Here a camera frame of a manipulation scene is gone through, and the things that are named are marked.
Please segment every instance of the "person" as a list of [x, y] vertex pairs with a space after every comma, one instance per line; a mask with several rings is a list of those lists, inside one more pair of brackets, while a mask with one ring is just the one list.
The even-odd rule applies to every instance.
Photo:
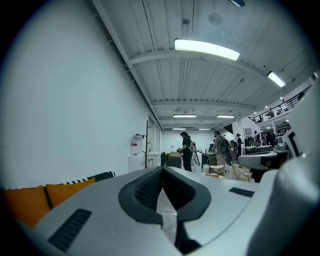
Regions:
[[242, 140], [241, 140], [241, 138], [240, 138], [240, 134], [239, 133], [237, 133], [236, 134], [236, 138], [235, 138], [235, 141], [236, 141], [236, 143], [238, 143], [238, 154], [236, 154], [236, 160], [238, 161], [238, 158], [241, 156], [241, 144], [243, 144], [243, 142], [242, 142]]
[[300, 102], [304, 97], [305, 97], [305, 93], [304, 92], [300, 92], [300, 94], [298, 96], [298, 102]]
[[234, 140], [230, 141], [230, 156], [232, 158], [232, 161], [236, 160], [236, 156], [235, 156], [235, 148], [237, 148], [237, 143]]
[[225, 147], [225, 137], [221, 136], [220, 131], [216, 130], [214, 132], [214, 137], [215, 137], [215, 141], [214, 141], [214, 148], [213, 148], [213, 152], [216, 153], [216, 161], [217, 161], [217, 165], [218, 166], [223, 166], [223, 168], [221, 168], [221, 173], [220, 175], [224, 175], [226, 166], [225, 166], [225, 155], [226, 155], [226, 149], [223, 147]]
[[192, 152], [189, 149], [190, 144], [191, 144], [191, 138], [186, 133], [185, 131], [180, 133], [180, 136], [182, 136], [183, 141], [182, 141], [182, 148], [179, 149], [179, 153], [183, 153], [182, 155], [182, 160], [183, 160], [183, 167], [186, 171], [191, 172], [191, 157], [192, 157]]
[[261, 146], [266, 146], [265, 137], [261, 137]]
[[272, 140], [272, 138], [271, 138], [271, 133], [270, 133], [270, 132], [267, 132], [267, 133], [266, 133], [266, 136], [265, 136], [265, 143], [266, 143], [267, 145], [271, 145], [271, 140]]
[[260, 142], [260, 134], [257, 133], [257, 131], [254, 131], [254, 141], [255, 142]]
[[275, 147], [276, 137], [277, 136], [274, 133], [271, 135], [271, 147], [272, 147], [272, 149], [274, 149], [274, 147]]

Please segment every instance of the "coat rack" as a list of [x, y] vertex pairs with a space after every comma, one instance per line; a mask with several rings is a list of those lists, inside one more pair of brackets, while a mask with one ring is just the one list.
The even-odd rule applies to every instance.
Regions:
[[148, 121], [146, 121], [146, 132], [145, 132], [145, 151], [142, 151], [144, 153], [144, 168], [147, 168], [147, 154], [148, 154], [148, 144], [151, 142], [148, 142], [148, 129], [151, 126], [148, 126]]

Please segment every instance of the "table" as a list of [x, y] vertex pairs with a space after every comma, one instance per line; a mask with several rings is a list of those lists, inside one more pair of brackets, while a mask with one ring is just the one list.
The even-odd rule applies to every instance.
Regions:
[[246, 146], [246, 147], [244, 147], [243, 149], [242, 149], [242, 154], [243, 155], [246, 155], [246, 153], [247, 153], [247, 150], [252, 150], [252, 149], [255, 149], [256, 148], [256, 146]]
[[207, 161], [208, 161], [208, 159], [210, 158], [210, 157], [213, 157], [213, 156], [215, 156], [216, 154], [214, 154], [214, 153], [202, 153], [202, 163], [201, 163], [201, 169], [203, 169], [204, 168], [204, 164], [206, 165], [207, 164]]
[[268, 146], [257, 146], [256, 149], [260, 152], [265, 152], [265, 151], [268, 151], [267, 148], [271, 148], [271, 145], [268, 145]]

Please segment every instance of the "black vent grille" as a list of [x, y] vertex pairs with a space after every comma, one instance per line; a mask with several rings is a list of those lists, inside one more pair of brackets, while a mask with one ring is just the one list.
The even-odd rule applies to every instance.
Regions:
[[141, 182], [134, 191], [135, 198], [140, 204], [156, 211], [158, 197], [162, 190], [162, 171], [157, 171], [151, 177]]
[[66, 252], [91, 214], [91, 211], [77, 209], [48, 239], [48, 242], [61, 251]]

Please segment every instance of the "chair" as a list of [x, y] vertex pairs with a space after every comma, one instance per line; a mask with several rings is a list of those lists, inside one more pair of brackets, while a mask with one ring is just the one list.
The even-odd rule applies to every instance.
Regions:
[[211, 170], [212, 170], [214, 173], [217, 173], [217, 174], [219, 174], [221, 176], [224, 176], [223, 168], [225, 166], [224, 165], [218, 165], [218, 161], [217, 161], [217, 156], [216, 155], [209, 157], [209, 159], [208, 159], [208, 161], [206, 163], [209, 165], [209, 173], [211, 173]]
[[177, 168], [181, 169], [181, 158], [180, 157], [171, 157], [168, 161], [165, 162], [165, 166], [177, 167]]
[[239, 165], [237, 162], [234, 161], [231, 162], [231, 165], [236, 181], [250, 182], [250, 180], [253, 179], [252, 174], [249, 172], [247, 168], [244, 168], [243, 166]]

